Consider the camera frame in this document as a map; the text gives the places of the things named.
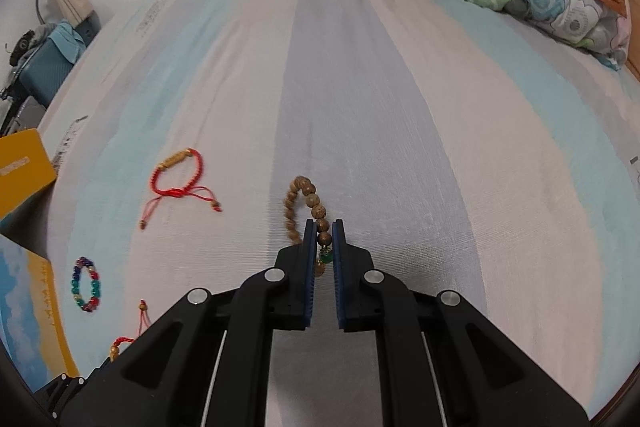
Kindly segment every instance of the wooden bead bracelet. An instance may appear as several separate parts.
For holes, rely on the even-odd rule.
[[[298,176],[289,185],[289,192],[284,198],[284,217],[285,227],[287,227],[287,235],[291,243],[298,245],[302,243],[302,238],[296,230],[296,211],[294,206],[298,198],[298,192],[302,192],[305,197],[306,206],[311,209],[311,217],[316,220],[316,228],[318,229],[318,237],[316,241],[320,245],[320,255],[316,259],[314,273],[316,277],[320,277],[324,273],[324,265],[331,263],[333,254],[331,251],[332,237],[329,233],[329,222],[326,220],[326,208],[320,202],[320,198],[316,194],[316,186],[304,176]]]

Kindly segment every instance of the blanket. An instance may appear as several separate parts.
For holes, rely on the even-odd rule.
[[[640,359],[640,84],[509,15],[464,0],[140,0],[40,130],[60,171],[30,250],[50,260],[82,375],[135,336],[140,299],[155,320],[194,287],[273,266],[298,174],[377,267],[460,291],[590,416]],[[171,198],[140,230],[151,172],[185,147],[224,212]],[[93,314],[68,286],[81,255],[100,272]],[[382,425],[375,337],[337,329],[330,272],[311,328],[274,336],[269,427]]]

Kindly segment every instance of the red string bracelet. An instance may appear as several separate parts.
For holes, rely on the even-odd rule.
[[[149,319],[149,315],[146,312],[148,310],[148,306],[146,305],[146,302],[143,301],[143,299],[140,299],[138,308],[140,309],[140,325],[138,326],[138,334],[136,335],[136,338],[142,335],[143,330],[146,330],[146,328],[151,326],[151,320]],[[111,362],[118,358],[118,355],[120,354],[120,344],[130,344],[135,340],[136,339],[130,339],[129,337],[118,337],[117,339],[115,339],[113,341],[113,344],[111,344],[111,349],[109,350],[109,358],[111,359]]]
[[[177,165],[178,163],[186,160],[191,156],[194,156],[194,158],[196,158],[196,173],[189,180],[189,183],[187,183],[182,188],[169,188],[167,190],[158,188],[157,183],[161,172],[170,169],[171,167]],[[165,197],[183,198],[185,196],[194,196],[195,198],[209,201],[209,203],[211,203],[211,207],[215,211],[222,212],[222,208],[220,208],[220,203],[218,203],[215,194],[213,194],[213,192],[211,192],[211,190],[207,187],[196,185],[196,183],[198,183],[198,180],[202,176],[202,170],[202,155],[200,155],[200,153],[195,149],[191,148],[183,149],[182,151],[175,153],[173,156],[169,156],[169,158],[164,160],[162,163],[159,163],[153,174],[151,174],[151,179],[149,180],[149,186],[151,187],[151,190],[158,194],[158,196],[147,201],[145,210],[142,213],[142,219],[140,219],[140,230],[145,230],[146,224],[151,218],[151,214],[154,213],[154,210],[158,206],[158,203],[160,203],[160,200]],[[203,190],[208,194],[208,196],[196,194],[196,192],[199,190]]]

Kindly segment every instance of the multicolored bead bracelet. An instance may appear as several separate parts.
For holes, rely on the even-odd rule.
[[[89,299],[89,302],[84,302],[80,293],[80,272],[82,271],[83,266],[89,270],[89,276],[91,277],[91,298]],[[80,257],[76,261],[74,274],[71,276],[71,293],[76,300],[76,304],[82,311],[91,313],[95,311],[98,304],[100,304],[100,276],[95,270],[94,262],[86,257]]]
[[[306,206],[311,209],[311,217],[316,220],[316,228],[318,229],[318,237],[316,241],[320,245],[320,255],[316,259],[316,265],[314,267],[314,274],[316,277],[320,277],[325,270],[325,265],[331,263],[334,259],[331,251],[332,237],[329,233],[329,222],[326,218],[326,208],[320,203],[320,198],[316,194],[316,186],[309,181],[309,178],[304,176],[297,176],[289,185],[289,192],[287,197],[284,198],[283,204],[285,207],[284,217],[285,227],[287,227],[287,235],[292,244],[298,245],[302,243],[302,238],[296,230],[296,211],[294,206],[298,197],[298,191],[302,192],[305,197]]]

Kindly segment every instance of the light blue stripe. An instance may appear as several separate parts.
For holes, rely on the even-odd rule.
[[[120,50],[122,39],[128,38],[131,35],[132,27],[140,24],[140,21],[152,4],[153,0],[140,1],[138,7],[131,16],[124,21],[120,29],[113,30],[110,28],[110,32],[113,31],[116,33],[111,41],[107,40],[107,35],[98,33],[95,41],[92,42],[92,45],[89,47],[89,52],[86,54],[84,61],[79,65],[81,70],[78,71],[78,76],[73,80],[82,92],[87,92],[104,80],[104,77],[108,73],[107,68],[113,67],[114,56],[116,52]],[[47,129],[42,133],[42,143],[49,157],[53,157],[56,153],[56,149],[60,145],[60,141],[69,128],[69,125],[78,118],[76,106],[78,105],[79,97],[77,92],[75,92],[74,95],[75,103],[72,107],[67,105],[64,113],[57,111],[52,117]]]
[[[498,14],[461,0],[434,1],[513,79],[566,157],[602,264],[602,353],[588,407],[594,416],[640,360],[640,205],[633,185],[575,87]]]
[[[123,318],[135,312],[123,308],[124,267],[140,208],[148,198],[146,182],[196,68],[237,3],[205,0],[182,30],[165,39],[163,49],[124,102],[113,136],[90,159],[94,167],[78,194],[66,265],[70,270],[81,255],[92,259],[100,273],[102,298],[93,314],[80,311],[70,292],[60,298],[69,347],[84,375],[104,361],[113,339],[126,333],[119,329]]]

